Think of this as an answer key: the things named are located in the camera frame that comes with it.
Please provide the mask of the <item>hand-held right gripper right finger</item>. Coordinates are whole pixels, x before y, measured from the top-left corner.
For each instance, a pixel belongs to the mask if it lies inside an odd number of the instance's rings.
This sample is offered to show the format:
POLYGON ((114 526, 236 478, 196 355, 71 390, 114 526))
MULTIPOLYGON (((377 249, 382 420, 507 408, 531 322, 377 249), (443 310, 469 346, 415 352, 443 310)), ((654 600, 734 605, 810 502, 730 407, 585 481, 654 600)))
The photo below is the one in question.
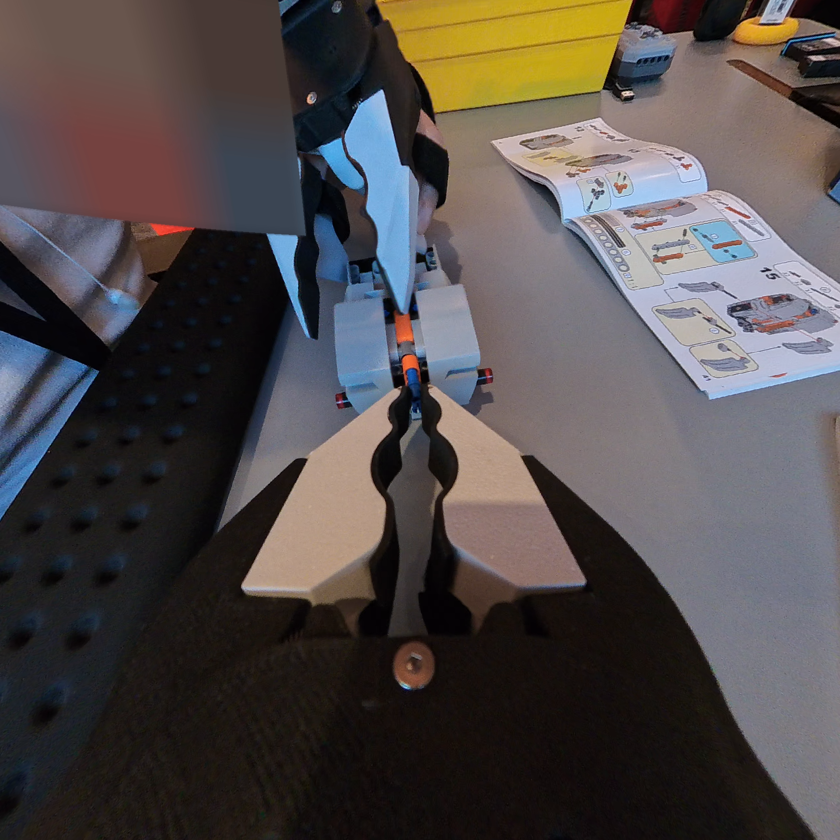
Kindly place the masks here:
POLYGON ((491 607, 586 580, 518 450, 437 388, 423 391, 442 489, 419 601, 430 631, 468 631, 491 607))

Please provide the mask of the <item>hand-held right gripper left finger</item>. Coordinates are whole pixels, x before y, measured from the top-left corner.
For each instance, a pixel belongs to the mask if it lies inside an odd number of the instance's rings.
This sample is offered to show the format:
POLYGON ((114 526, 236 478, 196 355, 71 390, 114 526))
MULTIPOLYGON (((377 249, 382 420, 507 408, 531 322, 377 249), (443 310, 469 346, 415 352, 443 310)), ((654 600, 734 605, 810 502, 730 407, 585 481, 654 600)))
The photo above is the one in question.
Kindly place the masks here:
POLYGON ((402 467, 407 389, 394 390, 310 453, 242 588, 313 605, 369 604, 363 634, 386 634, 399 548, 388 487, 402 467))

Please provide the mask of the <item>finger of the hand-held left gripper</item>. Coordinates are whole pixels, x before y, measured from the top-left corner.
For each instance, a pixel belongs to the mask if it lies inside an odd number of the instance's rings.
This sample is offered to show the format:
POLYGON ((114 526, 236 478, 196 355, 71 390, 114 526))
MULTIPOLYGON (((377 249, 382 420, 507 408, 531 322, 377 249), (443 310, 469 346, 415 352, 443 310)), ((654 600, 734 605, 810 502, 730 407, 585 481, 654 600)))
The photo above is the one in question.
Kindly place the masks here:
POLYGON ((406 313, 415 280, 419 188, 401 162, 383 91, 358 106, 343 146, 366 184, 364 209, 374 226, 381 273, 395 307, 406 313))
POLYGON ((316 278, 319 247, 314 238, 268 234, 268 241, 294 312, 305 335, 319 337, 320 291, 316 278))

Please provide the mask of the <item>grey building block robot model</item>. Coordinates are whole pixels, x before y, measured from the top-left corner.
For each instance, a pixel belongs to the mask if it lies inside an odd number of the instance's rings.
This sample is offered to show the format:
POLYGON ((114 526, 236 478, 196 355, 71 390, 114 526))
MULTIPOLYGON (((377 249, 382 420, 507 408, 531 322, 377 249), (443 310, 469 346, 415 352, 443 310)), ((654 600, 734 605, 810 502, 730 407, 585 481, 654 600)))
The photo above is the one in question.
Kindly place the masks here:
POLYGON ((477 385, 493 381, 480 348, 465 289, 450 283, 435 245, 416 255, 409 312, 401 315, 373 258, 350 262, 344 301, 335 305, 338 408, 362 413, 392 388, 417 382, 465 405, 477 385))

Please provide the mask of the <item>grey desk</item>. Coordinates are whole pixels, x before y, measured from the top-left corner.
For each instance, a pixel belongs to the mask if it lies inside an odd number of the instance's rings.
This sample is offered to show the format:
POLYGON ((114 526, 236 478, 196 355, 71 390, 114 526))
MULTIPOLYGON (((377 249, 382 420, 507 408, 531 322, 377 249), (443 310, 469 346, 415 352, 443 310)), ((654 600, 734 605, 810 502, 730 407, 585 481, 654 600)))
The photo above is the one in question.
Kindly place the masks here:
POLYGON ((678 37, 630 104, 608 93, 438 117, 448 200, 429 230, 465 285, 496 383, 479 420, 607 520, 675 599, 744 734, 820 838, 838 838, 838 374, 711 400, 551 194, 490 142, 601 116, 678 147, 838 279, 838 132, 739 71, 774 48, 678 37))

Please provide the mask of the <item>yellow plastic bin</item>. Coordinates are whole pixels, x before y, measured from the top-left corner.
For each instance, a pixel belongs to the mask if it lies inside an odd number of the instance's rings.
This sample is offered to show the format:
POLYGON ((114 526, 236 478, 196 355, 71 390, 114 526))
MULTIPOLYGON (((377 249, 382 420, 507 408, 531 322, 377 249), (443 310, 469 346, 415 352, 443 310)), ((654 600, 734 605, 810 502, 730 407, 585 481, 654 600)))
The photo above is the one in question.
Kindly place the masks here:
POLYGON ((437 112, 599 91, 630 1, 378 2, 437 112))

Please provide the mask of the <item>grey battery block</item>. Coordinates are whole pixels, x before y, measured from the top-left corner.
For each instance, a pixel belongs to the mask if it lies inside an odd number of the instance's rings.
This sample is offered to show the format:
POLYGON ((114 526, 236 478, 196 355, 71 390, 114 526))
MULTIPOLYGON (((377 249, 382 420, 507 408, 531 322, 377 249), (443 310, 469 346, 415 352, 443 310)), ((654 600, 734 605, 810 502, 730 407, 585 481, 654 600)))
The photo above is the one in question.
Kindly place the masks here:
POLYGON ((661 77, 670 68, 676 48, 675 38, 656 27, 627 24, 618 39, 607 77, 625 87, 661 77))

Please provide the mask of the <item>open instruction booklet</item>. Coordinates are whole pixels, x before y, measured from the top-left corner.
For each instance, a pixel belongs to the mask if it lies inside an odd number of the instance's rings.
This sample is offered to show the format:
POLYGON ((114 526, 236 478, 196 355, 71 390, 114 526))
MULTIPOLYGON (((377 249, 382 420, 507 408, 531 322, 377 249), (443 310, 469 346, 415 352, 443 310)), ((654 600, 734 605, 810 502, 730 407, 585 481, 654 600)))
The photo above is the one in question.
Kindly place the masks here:
POLYGON ((839 369, 839 289, 691 154, 602 119, 493 140, 709 398, 839 369))

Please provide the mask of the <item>black round pouch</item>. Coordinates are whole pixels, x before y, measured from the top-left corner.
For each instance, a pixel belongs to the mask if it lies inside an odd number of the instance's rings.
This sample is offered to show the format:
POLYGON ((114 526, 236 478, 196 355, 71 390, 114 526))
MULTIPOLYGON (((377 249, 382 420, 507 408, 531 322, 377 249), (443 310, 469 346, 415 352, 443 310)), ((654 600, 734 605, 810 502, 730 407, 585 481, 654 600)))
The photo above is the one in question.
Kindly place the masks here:
POLYGON ((712 41, 729 37, 750 4, 750 1, 705 1, 693 29, 695 40, 712 41))

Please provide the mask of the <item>brown wooden stick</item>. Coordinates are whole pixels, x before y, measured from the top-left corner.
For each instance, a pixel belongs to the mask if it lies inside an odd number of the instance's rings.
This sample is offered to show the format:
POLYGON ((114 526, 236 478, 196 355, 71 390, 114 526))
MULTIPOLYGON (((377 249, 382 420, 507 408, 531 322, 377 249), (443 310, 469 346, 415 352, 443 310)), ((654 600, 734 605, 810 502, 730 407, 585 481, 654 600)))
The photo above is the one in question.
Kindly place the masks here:
POLYGON ((790 98, 792 91, 795 89, 795 86, 772 76, 770 73, 757 68, 745 60, 729 59, 727 63, 730 67, 739 70, 741 73, 756 80, 766 88, 779 93, 783 98, 790 98))

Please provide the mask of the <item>yellow tape roll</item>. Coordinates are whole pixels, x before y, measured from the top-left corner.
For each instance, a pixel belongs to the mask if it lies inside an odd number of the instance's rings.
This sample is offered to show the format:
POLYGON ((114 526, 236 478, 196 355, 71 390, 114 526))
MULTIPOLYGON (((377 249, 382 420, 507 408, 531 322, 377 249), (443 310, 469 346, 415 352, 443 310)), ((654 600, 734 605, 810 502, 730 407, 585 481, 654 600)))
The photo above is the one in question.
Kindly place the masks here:
POLYGON ((731 39, 747 46, 772 46, 783 44, 794 37, 799 29, 799 20, 786 17, 778 24, 762 24, 760 17, 741 21, 731 34, 731 39))

